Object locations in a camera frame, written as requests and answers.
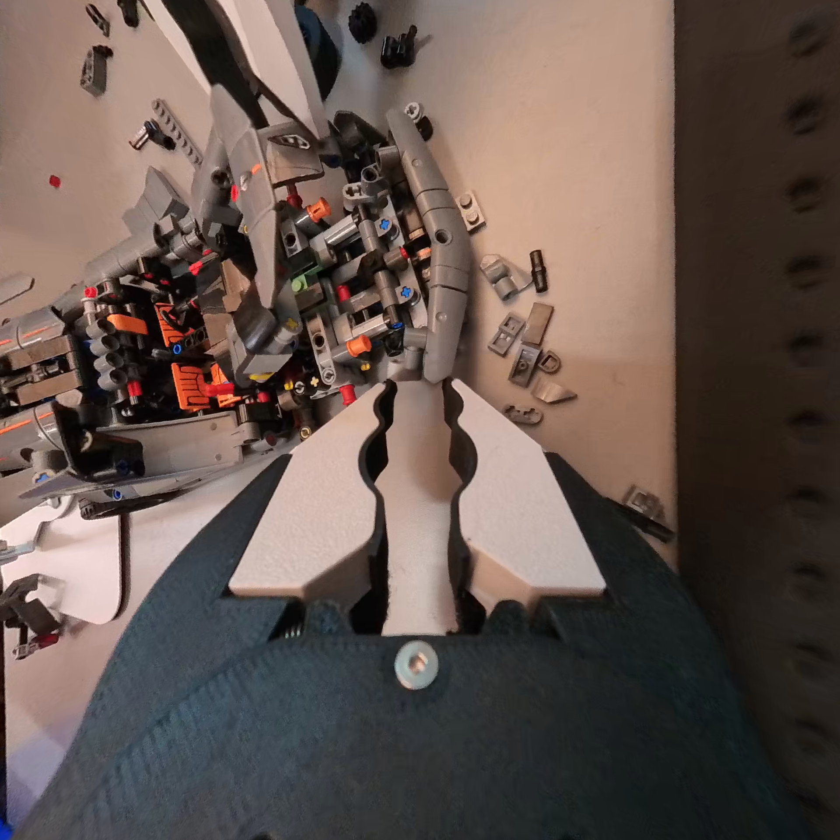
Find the dark grey lego tile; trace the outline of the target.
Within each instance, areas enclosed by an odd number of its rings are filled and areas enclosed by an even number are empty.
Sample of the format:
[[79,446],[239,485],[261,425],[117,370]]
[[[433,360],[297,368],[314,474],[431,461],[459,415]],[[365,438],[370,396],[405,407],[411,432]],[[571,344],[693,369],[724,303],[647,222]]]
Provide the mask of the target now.
[[554,307],[550,304],[540,301],[534,302],[521,331],[521,343],[532,347],[541,346],[545,333],[550,325],[553,312]]

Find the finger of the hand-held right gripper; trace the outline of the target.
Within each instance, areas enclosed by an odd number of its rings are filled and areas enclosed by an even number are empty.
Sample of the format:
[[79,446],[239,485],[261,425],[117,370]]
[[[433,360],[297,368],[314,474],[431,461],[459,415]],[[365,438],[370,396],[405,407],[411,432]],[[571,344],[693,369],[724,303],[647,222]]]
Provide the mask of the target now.
[[293,2],[197,2],[196,63],[210,97],[226,91],[256,130],[326,140],[329,125]]
[[221,87],[254,125],[265,125],[259,84],[222,2],[145,1],[149,14],[207,95]]

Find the grey long lego plate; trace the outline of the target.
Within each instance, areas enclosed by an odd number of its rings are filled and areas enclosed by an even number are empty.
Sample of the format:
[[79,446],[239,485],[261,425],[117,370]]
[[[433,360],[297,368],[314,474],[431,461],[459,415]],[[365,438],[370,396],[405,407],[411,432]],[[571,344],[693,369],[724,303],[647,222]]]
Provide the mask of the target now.
[[200,168],[203,163],[201,147],[193,141],[165,100],[160,98],[152,100],[151,108],[154,121],[163,135],[171,141],[172,148],[183,154],[194,169]]

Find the grey curved lego panel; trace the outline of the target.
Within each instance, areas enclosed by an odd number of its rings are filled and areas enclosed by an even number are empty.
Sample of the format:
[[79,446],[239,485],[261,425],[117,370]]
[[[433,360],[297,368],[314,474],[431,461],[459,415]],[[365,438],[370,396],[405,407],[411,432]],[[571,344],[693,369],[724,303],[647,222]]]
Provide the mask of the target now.
[[386,114],[401,166],[430,242],[423,378],[437,384],[455,366],[474,255],[463,218],[426,142],[404,111]]

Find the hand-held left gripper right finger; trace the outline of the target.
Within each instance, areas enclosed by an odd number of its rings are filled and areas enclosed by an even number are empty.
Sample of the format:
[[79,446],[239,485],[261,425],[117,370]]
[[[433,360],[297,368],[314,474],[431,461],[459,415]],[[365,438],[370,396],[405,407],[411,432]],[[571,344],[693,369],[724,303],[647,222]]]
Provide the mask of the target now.
[[445,381],[456,595],[600,596],[606,583],[546,452],[461,380]]

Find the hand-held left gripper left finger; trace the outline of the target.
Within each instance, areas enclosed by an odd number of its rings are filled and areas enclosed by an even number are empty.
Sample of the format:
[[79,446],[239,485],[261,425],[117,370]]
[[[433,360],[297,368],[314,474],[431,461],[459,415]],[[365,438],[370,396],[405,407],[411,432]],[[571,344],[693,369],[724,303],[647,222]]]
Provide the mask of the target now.
[[234,572],[239,596],[388,595],[376,479],[387,466],[396,383],[374,385],[297,446]]

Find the grey lego car model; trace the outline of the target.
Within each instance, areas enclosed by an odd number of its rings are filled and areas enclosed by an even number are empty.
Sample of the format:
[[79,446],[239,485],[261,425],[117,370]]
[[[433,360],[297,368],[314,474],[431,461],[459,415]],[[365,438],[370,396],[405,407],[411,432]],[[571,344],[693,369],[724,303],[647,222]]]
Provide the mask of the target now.
[[2,524],[161,504],[293,448],[390,361],[423,374],[431,250],[392,136],[211,107],[189,199],[151,167],[129,237],[2,313]]

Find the dark grey angled lego beam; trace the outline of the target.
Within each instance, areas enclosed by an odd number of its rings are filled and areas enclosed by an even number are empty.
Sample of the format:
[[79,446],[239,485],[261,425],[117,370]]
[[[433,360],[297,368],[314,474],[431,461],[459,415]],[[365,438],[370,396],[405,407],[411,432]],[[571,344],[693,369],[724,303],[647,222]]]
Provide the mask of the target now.
[[107,89],[108,60],[112,48],[94,45],[87,51],[80,73],[80,87],[95,98],[101,97]]

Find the white rounded board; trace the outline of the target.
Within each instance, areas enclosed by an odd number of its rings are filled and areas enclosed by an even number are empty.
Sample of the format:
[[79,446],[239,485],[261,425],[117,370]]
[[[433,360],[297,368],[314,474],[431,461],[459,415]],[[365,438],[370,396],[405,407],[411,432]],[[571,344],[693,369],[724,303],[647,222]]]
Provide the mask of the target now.
[[104,625],[123,608],[123,523],[86,520],[78,504],[32,508],[2,526],[2,582],[38,576],[38,597],[53,613]]

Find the black lego wheel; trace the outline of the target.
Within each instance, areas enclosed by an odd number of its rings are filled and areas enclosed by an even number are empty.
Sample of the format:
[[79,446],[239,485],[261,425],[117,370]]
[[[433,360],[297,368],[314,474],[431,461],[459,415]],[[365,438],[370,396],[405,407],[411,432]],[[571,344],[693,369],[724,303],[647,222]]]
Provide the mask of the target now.
[[294,11],[301,30],[321,100],[326,100],[338,78],[341,58],[321,18],[305,4],[296,4]]

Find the dark dimpled panel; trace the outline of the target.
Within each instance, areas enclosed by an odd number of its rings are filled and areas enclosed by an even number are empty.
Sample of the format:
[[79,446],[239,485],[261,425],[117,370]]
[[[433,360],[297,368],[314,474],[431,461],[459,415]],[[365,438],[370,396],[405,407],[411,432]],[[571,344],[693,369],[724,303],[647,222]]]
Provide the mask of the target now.
[[679,567],[838,838],[838,2],[675,3]]

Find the black lego connector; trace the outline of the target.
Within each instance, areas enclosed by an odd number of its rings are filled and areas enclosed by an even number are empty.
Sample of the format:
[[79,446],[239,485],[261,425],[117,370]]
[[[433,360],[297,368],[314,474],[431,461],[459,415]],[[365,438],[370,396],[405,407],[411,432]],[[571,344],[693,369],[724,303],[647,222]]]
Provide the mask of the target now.
[[399,36],[385,36],[381,48],[381,65],[387,70],[411,67],[416,60],[416,38],[417,27],[413,24]]

